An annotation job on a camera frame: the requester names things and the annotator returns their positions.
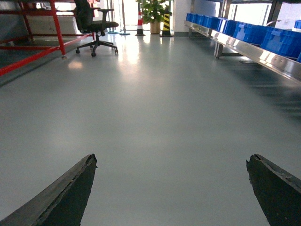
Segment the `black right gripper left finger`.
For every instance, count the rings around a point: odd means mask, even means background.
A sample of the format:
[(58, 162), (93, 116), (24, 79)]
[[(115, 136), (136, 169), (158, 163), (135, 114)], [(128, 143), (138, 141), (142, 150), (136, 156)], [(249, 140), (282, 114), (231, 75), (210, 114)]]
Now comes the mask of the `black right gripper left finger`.
[(89, 154), (38, 195), (0, 221), (2, 226), (80, 226), (97, 159)]

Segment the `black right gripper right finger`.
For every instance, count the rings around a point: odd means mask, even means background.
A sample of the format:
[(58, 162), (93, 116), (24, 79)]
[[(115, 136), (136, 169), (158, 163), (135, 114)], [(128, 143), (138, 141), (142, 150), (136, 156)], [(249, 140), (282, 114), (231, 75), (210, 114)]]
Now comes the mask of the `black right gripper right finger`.
[(301, 224), (301, 180), (259, 154), (246, 162), (254, 195), (271, 226)]

